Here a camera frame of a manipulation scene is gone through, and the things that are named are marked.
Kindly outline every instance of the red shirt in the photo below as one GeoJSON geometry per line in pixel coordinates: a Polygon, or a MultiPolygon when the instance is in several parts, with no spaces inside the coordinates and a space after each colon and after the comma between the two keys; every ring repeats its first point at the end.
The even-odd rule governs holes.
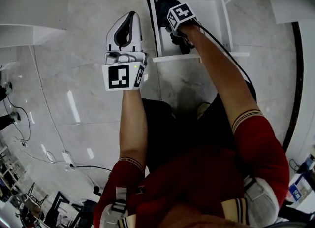
{"type": "Polygon", "coordinates": [[[237,126],[234,140],[236,152],[220,146],[191,149],[146,178],[134,163],[118,161],[95,208],[94,228],[99,228],[104,208],[115,202],[116,187],[127,188],[127,209],[137,215],[138,228],[157,227],[176,201],[224,218],[221,202],[244,197],[244,170],[265,179],[281,206],[288,191],[288,163],[269,122],[262,116],[247,118],[237,126]],[[139,194],[139,186],[144,193],[139,194]]]}

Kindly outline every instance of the shoe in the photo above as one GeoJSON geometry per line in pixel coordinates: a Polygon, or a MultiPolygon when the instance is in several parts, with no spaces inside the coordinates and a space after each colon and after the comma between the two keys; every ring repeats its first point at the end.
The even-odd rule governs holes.
{"type": "Polygon", "coordinates": [[[210,103],[203,102],[201,105],[199,105],[197,109],[197,120],[201,118],[201,116],[204,114],[204,112],[208,109],[210,106],[210,103]]]}
{"type": "Polygon", "coordinates": [[[12,92],[12,83],[9,82],[5,85],[5,88],[6,88],[6,91],[5,91],[5,94],[8,96],[11,92],[12,92]]]}
{"type": "Polygon", "coordinates": [[[11,112],[10,113],[10,118],[13,119],[15,122],[20,122],[21,121],[20,114],[17,113],[17,112],[11,112]]]}

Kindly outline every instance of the forearm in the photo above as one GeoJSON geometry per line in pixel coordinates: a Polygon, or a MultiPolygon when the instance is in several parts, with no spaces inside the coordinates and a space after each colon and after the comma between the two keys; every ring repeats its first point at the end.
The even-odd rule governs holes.
{"type": "Polygon", "coordinates": [[[198,27],[181,28],[196,47],[224,104],[230,124],[243,112],[259,109],[234,63],[198,27]]]}
{"type": "Polygon", "coordinates": [[[146,166],[148,125],[139,90],[124,91],[120,122],[120,157],[128,156],[146,166]]]}

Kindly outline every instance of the white drawer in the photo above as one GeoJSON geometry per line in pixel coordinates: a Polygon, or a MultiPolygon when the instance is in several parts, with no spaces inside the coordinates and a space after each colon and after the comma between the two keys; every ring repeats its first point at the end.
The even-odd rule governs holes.
{"type": "MultiPolygon", "coordinates": [[[[150,6],[151,19],[155,33],[157,56],[153,58],[154,62],[163,62],[169,60],[198,58],[196,49],[192,49],[190,54],[182,55],[178,45],[172,43],[170,33],[165,27],[158,27],[157,15],[154,2],[158,0],[148,0],[150,6]]],[[[214,35],[215,38],[229,51],[232,55],[244,56],[244,53],[235,54],[231,36],[230,22],[225,7],[224,0],[178,0],[181,3],[187,2],[195,12],[200,23],[214,35]]]]}

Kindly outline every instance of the floor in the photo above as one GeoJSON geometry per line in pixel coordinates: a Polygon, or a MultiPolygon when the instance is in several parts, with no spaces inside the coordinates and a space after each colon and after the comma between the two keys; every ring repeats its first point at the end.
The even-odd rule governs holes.
{"type": "MultiPolygon", "coordinates": [[[[142,0],[69,0],[68,31],[41,46],[14,48],[17,63],[4,71],[2,82],[13,84],[11,102],[29,115],[31,138],[23,147],[18,140],[21,134],[10,125],[1,131],[1,140],[25,167],[25,185],[35,181],[39,195],[49,194],[45,211],[57,191],[75,203],[97,201],[93,186],[103,187],[109,175],[97,168],[73,171],[64,163],[61,152],[70,152],[76,165],[111,169],[118,159],[122,92],[105,91],[101,65],[108,30],[131,10],[141,19],[144,51],[154,55],[150,17],[142,0]],[[57,163],[52,164],[48,157],[57,163]]],[[[249,57],[237,61],[252,79],[258,105],[282,143],[296,81],[291,24],[276,25],[269,0],[233,0],[227,10],[234,50],[250,52],[249,57]]],[[[142,96],[168,102],[176,111],[194,109],[216,95],[196,59],[150,62],[146,72],[142,96]]],[[[12,110],[7,99],[5,103],[12,110]]],[[[3,103],[0,113],[6,114],[3,103]]],[[[22,120],[16,126],[27,139],[28,121],[20,109],[19,113],[22,120]]]]}

